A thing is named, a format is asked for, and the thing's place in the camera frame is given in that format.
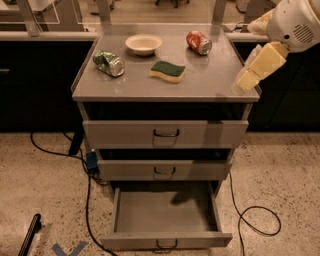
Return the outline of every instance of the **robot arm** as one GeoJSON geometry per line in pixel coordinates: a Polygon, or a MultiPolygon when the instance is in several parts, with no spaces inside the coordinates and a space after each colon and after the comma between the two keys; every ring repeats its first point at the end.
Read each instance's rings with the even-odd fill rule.
{"type": "Polygon", "coordinates": [[[289,52],[303,52],[320,43],[320,0],[282,0],[275,9],[248,25],[270,43],[258,45],[238,73],[232,90],[242,95],[286,62],[289,52]]]}

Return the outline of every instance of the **sponge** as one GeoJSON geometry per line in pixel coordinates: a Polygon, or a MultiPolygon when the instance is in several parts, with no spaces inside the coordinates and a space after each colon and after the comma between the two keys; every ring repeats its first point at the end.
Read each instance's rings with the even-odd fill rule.
{"type": "Polygon", "coordinates": [[[179,83],[185,74],[185,68],[167,61],[158,61],[152,66],[150,76],[159,77],[170,83],[179,83]]]}

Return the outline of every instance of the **floor cable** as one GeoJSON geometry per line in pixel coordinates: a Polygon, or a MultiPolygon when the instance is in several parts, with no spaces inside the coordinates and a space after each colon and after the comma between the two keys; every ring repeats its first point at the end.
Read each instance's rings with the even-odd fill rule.
{"type": "Polygon", "coordinates": [[[241,234],[241,221],[245,222],[252,230],[257,232],[258,234],[263,235],[263,236],[267,236],[267,237],[272,237],[272,236],[276,236],[281,231],[281,220],[280,220],[279,216],[274,211],[272,211],[264,206],[254,205],[254,206],[250,206],[250,207],[246,208],[243,212],[240,212],[239,208],[236,205],[236,201],[235,201],[235,197],[234,197],[233,180],[232,180],[231,172],[230,172],[230,188],[231,188],[232,202],[233,202],[234,208],[236,209],[236,211],[239,215],[238,234],[239,234],[239,239],[240,239],[240,244],[241,244],[242,255],[245,256],[245,246],[244,246],[244,241],[243,241],[243,237],[241,234]],[[278,222],[278,229],[275,232],[267,233],[267,232],[261,231],[260,229],[256,228],[254,225],[252,225],[248,220],[246,220],[244,218],[244,215],[252,209],[262,209],[267,212],[270,212],[272,214],[272,216],[274,216],[278,222]]]}
{"type": "MultiPolygon", "coordinates": [[[[63,135],[70,141],[72,141],[72,139],[66,134],[66,133],[63,133],[63,135]]],[[[37,149],[39,149],[40,151],[42,152],[45,152],[45,153],[48,153],[48,154],[52,154],[52,155],[57,155],[57,156],[65,156],[65,157],[71,157],[71,158],[76,158],[78,160],[81,161],[82,163],[82,167],[83,167],[83,170],[86,172],[87,176],[88,176],[88,191],[87,191],[87,198],[86,198],[86,225],[87,225],[87,229],[88,229],[88,232],[89,232],[89,235],[92,239],[92,241],[100,248],[102,249],[103,251],[109,253],[110,255],[112,256],[117,256],[117,254],[115,254],[114,252],[108,250],[108,249],[105,249],[103,247],[102,244],[100,244],[97,239],[94,237],[94,235],[92,234],[92,231],[91,231],[91,226],[90,226],[90,222],[89,222],[89,205],[90,205],[90,193],[91,193],[91,180],[94,180],[97,184],[99,185],[102,185],[102,186],[105,186],[106,184],[102,183],[101,182],[101,179],[100,178],[97,178],[95,175],[93,174],[90,174],[88,169],[87,169],[87,162],[85,161],[84,157],[83,157],[83,152],[82,152],[82,149],[80,148],[79,149],[79,152],[80,152],[80,156],[77,156],[77,155],[68,155],[68,154],[64,154],[64,153],[60,153],[60,152],[53,152],[53,151],[49,151],[49,150],[46,150],[44,148],[41,148],[40,146],[38,146],[35,141],[34,141],[34,132],[32,132],[30,134],[30,140],[31,140],[31,143],[34,147],[36,147],[37,149]]]]}

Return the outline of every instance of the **white bowl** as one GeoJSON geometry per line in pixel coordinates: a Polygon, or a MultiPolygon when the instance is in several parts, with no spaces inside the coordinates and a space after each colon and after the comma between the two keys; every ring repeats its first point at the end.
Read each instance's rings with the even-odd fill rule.
{"type": "Polygon", "coordinates": [[[160,47],[162,40],[160,37],[148,34],[131,36],[126,40],[126,46],[132,49],[136,55],[148,56],[160,47]]]}

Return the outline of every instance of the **crushed can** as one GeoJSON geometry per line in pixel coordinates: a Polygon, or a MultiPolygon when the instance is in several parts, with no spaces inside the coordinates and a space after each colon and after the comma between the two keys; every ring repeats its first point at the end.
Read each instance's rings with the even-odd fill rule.
{"type": "Polygon", "coordinates": [[[186,37],[189,47],[200,55],[207,55],[212,48],[212,41],[199,31],[191,31],[186,37]]]}
{"type": "Polygon", "coordinates": [[[113,77],[124,73],[124,60],[111,52],[97,51],[93,55],[93,62],[99,70],[113,77]]]}

